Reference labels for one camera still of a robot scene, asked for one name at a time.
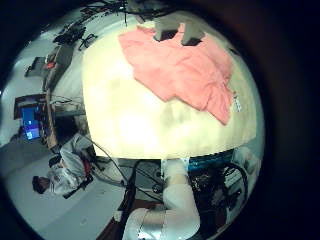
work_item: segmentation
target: wire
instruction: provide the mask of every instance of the wire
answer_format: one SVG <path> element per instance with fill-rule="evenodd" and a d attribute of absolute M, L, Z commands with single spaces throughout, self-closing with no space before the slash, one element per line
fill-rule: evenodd
<path fill-rule="evenodd" d="M 241 173 L 241 176 L 242 176 L 242 180 L 243 180 L 243 185 L 244 185 L 244 198 L 243 198 L 243 201 L 242 201 L 242 204 L 244 204 L 246 202 L 246 200 L 248 199 L 248 178 L 247 178 L 247 174 L 245 172 L 245 170 L 240 167 L 239 165 L 237 164 L 234 164 L 234 163 L 227 163 L 227 166 L 229 168 L 235 168 L 237 170 L 239 170 L 239 172 Z"/>
<path fill-rule="evenodd" d="M 64 96 L 59 96 L 59 95 L 55 95 L 55 94 L 51 94 L 51 96 L 64 98 L 64 99 L 67 99 L 67 100 L 69 100 L 69 101 L 71 101 L 71 102 L 79 103 L 79 104 L 81 104 L 81 105 L 83 104 L 82 102 L 78 102 L 78 101 L 72 100 L 71 98 L 67 98 L 67 97 L 64 97 Z"/>
<path fill-rule="evenodd" d="M 154 196 L 151 196 L 149 193 L 147 193 L 146 191 L 142 190 L 141 188 L 139 188 L 139 187 L 137 187 L 137 186 L 135 186 L 135 188 L 138 189 L 140 192 L 143 192 L 143 193 L 144 193 L 145 195 L 147 195 L 149 198 L 152 198 L 152 199 L 154 199 L 154 200 L 156 200 L 156 201 L 158 201 L 158 202 L 160 202 L 160 203 L 163 203 L 163 201 L 162 201 L 161 199 L 156 198 L 156 197 L 154 197 Z"/>
<path fill-rule="evenodd" d="M 107 157 L 111 160 L 111 162 L 114 164 L 114 166 L 118 169 L 119 173 L 121 174 L 121 176 L 126 180 L 126 182 L 129 182 L 129 179 L 126 177 L 126 175 L 124 175 L 124 173 L 121 171 L 121 169 L 118 167 L 118 165 L 116 164 L 116 162 L 110 157 L 110 155 L 97 143 L 95 143 L 93 140 L 91 140 L 90 138 L 83 136 L 84 138 L 86 138 L 87 140 L 89 140 L 92 144 L 94 144 L 97 148 L 99 148 L 105 155 L 107 155 Z"/>
<path fill-rule="evenodd" d="M 93 140 L 91 140 L 90 138 L 86 137 L 86 136 L 83 136 L 84 138 L 86 138 L 87 140 L 89 140 L 92 144 L 94 144 L 96 147 L 98 147 L 104 154 L 107 155 L 107 157 L 111 160 L 111 162 L 115 165 L 115 167 L 118 169 L 119 173 L 121 174 L 121 176 L 126 180 L 127 183 L 129 183 L 129 179 L 125 176 L 125 174 L 121 171 L 121 169 L 118 167 L 118 165 L 115 163 L 115 161 L 110 157 L 110 155 L 101 147 L 99 146 L 99 144 L 95 143 Z M 139 164 L 141 161 L 143 160 L 139 160 L 138 162 L 136 162 L 135 166 L 137 166 L 137 164 Z M 162 200 L 158 199 L 158 198 L 155 198 L 153 196 L 151 196 L 150 194 L 148 194 L 147 192 L 145 192 L 144 190 L 140 189 L 139 187 L 137 187 L 135 184 L 134 184 L 134 187 L 136 189 L 138 189 L 140 192 L 143 192 L 145 195 L 147 195 L 148 197 L 154 199 L 154 200 L 157 200 L 159 202 L 162 202 Z"/>
<path fill-rule="evenodd" d="M 125 167 L 125 168 L 133 168 L 132 166 L 127 166 L 127 165 L 119 165 L 120 167 Z M 145 171 L 143 171 L 140 168 L 136 169 L 138 171 L 138 173 L 140 173 L 142 176 L 151 179 L 152 181 L 154 181 L 155 183 L 158 183 L 161 185 L 161 183 L 159 181 L 157 181 L 155 178 L 153 178 L 152 176 L 150 176 L 148 173 L 146 173 Z"/>

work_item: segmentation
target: blue screen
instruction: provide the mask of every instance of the blue screen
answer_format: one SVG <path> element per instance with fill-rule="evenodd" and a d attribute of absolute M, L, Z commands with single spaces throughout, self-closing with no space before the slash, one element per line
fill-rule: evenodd
<path fill-rule="evenodd" d="M 39 122 L 34 119 L 36 111 L 38 111 L 38 107 L 22 108 L 23 127 L 28 140 L 40 137 Z"/>

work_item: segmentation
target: pink towel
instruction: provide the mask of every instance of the pink towel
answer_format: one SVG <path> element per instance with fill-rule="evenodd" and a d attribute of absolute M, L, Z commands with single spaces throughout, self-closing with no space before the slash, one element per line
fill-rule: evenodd
<path fill-rule="evenodd" d="M 197 46 L 183 46 L 183 25 L 174 38 L 157 42 L 155 30 L 138 26 L 119 35 L 134 78 L 163 101 L 177 97 L 208 111 L 223 124 L 230 118 L 232 72 L 228 54 L 205 36 Z"/>

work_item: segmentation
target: table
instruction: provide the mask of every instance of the table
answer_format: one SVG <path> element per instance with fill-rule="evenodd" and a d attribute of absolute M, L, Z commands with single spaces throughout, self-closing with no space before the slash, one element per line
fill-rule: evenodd
<path fill-rule="evenodd" d="M 46 92 L 46 97 L 45 97 L 45 108 L 46 108 L 46 120 L 47 124 L 46 127 L 47 129 L 47 135 L 45 138 L 45 141 L 47 143 L 47 147 L 49 149 L 53 149 L 56 146 L 59 145 L 58 141 L 58 135 L 56 131 L 56 127 L 54 124 L 54 119 L 56 118 L 61 118 L 61 117 L 73 117 L 73 116 L 79 116 L 79 115 L 85 115 L 85 110 L 73 110 L 73 111 L 55 111 L 54 105 L 50 103 L 51 101 L 51 91 L 50 89 L 47 90 Z"/>
<path fill-rule="evenodd" d="M 90 134 L 110 156 L 202 156 L 238 147 L 256 136 L 256 106 L 250 79 L 236 59 L 229 88 L 237 91 L 242 109 L 238 112 L 233 103 L 229 123 L 223 126 L 208 112 L 197 111 L 177 99 L 161 101 L 133 78 L 133 69 L 117 36 L 135 27 L 136 23 L 129 23 L 128 28 L 110 30 L 83 56 L 83 96 Z M 97 148 L 96 153 L 104 155 Z"/>

